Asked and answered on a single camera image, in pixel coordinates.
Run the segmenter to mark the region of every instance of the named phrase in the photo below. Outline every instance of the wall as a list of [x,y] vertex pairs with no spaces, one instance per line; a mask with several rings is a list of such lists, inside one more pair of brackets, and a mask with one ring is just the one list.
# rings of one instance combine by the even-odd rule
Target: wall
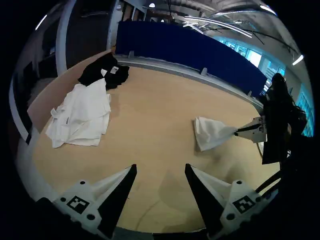
[[[143,8],[145,0],[126,0],[124,2],[127,2],[134,6],[135,8],[139,9],[140,11],[144,12],[146,14],[147,9]],[[116,45],[117,40],[117,32],[118,32],[118,23],[121,21],[122,17],[122,10],[118,11],[116,7],[119,5],[119,0],[116,0],[114,9],[112,11],[112,16],[110,19],[110,25],[109,25],[109,31],[108,31],[108,39],[107,39],[107,46],[106,49],[112,48],[114,45]]]
[[147,9],[143,8],[143,5],[145,4],[145,0],[125,0],[125,2],[130,3],[135,8],[139,9],[140,11],[146,13]]
[[48,14],[46,19],[39,26],[39,28],[31,34],[16,64],[15,73],[18,74],[19,79],[21,79],[23,76],[23,69],[30,62],[32,62],[33,68],[39,76],[38,63],[41,62],[43,58],[43,51],[42,51],[43,34],[51,24],[53,24],[56,20],[60,18],[60,15],[61,15],[61,10],[58,10],[52,14]]
[[291,95],[292,95],[293,100],[296,102],[298,99],[298,96],[299,96],[301,82],[297,78],[297,76],[289,68],[286,69],[286,73],[285,73],[284,77],[286,78],[288,90],[290,90],[290,88],[292,88]]
[[[201,47],[190,47],[194,43]],[[258,68],[234,50],[174,24],[120,22],[116,54],[128,55],[130,51],[134,51],[135,56],[161,59],[199,71],[205,67],[208,74],[237,86],[246,94],[252,91],[254,97],[259,96],[267,80]]]
[[295,85],[296,86],[296,80],[300,81],[303,83],[306,87],[306,89],[310,92],[310,96],[312,96],[312,89],[311,89],[311,84],[310,84],[310,79],[308,75],[308,71],[306,69],[306,65],[303,61],[298,63],[295,66],[292,66],[292,55],[288,52],[287,48],[281,44],[280,42],[266,37],[262,35],[257,35],[264,44],[258,40],[255,36],[252,36],[252,38],[248,38],[244,36],[243,34],[237,33],[232,30],[219,30],[220,32],[216,31],[206,31],[206,35],[208,36],[220,36],[220,37],[226,37],[226,38],[231,38],[231,39],[236,39],[241,42],[245,42],[247,44],[257,46],[258,48],[270,53],[273,55],[275,58],[279,59],[281,62],[283,62],[286,65],[286,71],[290,70],[291,73],[289,73],[289,78],[294,79],[295,78]]

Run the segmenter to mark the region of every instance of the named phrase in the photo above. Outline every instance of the blue divider panel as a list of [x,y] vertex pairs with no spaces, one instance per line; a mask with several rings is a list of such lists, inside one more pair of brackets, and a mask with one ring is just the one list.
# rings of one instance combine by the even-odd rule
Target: blue divider panel
[[156,58],[195,68],[229,82],[257,97],[266,77],[246,58],[226,45],[194,30],[156,22],[119,22],[117,55]]

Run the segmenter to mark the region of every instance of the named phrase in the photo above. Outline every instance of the clothing label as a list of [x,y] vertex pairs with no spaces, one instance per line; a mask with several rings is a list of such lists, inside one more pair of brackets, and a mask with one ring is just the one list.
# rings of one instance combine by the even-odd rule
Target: clothing label
[[119,68],[116,67],[116,66],[114,66],[114,67],[111,69],[110,73],[115,74],[118,70],[119,70]]

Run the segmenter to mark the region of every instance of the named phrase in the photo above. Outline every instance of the ceiling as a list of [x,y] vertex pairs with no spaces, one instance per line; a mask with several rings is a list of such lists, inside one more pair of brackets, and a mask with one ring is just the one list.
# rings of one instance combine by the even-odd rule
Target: ceiling
[[[156,7],[149,8],[150,3],[154,3]],[[171,15],[177,23],[183,24],[185,22],[184,16],[211,18],[241,29],[267,34],[289,45],[295,54],[299,53],[298,47],[286,27],[276,15],[260,8],[260,4],[265,5],[260,0],[169,0],[169,3],[171,4]],[[155,14],[170,15],[167,0],[146,0],[144,6]],[[201,27],[203,25],[204,23],[200,22],[195,27],[200,28],[204,33],[206,30],[221,28],[215,24]]]

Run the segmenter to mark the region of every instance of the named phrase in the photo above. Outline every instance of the black cloth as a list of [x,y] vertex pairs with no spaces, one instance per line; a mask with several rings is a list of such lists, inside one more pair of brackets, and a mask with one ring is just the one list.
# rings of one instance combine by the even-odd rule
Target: black cloth
[[93,82],[103,78],[103,76],[101,75],[101,69],[110,72],[113,66],[117,66],[117,64],[118,61],[113,57],[112,53],[103,55],[102,57],[95,60],[93,63],[90,63],[84,69],[78,81],[85,86],[89,86]]
[[[116,73],[111,73],[111,69],[116,66],[119,69]],[[93,82],[103,78],[101,69],[107,71],[104,79],[106,81],[106,90],[116,88],[125,82],[129,76],[129,67],[118,65],[118,61],[113,57],[112,53],[108,53],[89,64],[83,71],[78,81],[89,86]]]
[[115,74],[108,71],[104,76],[104,79],[106,80],[106,90],[113,89],[121,85],[129,76],[130,67],[120,65],[117,65],[117,67],[119,69]]

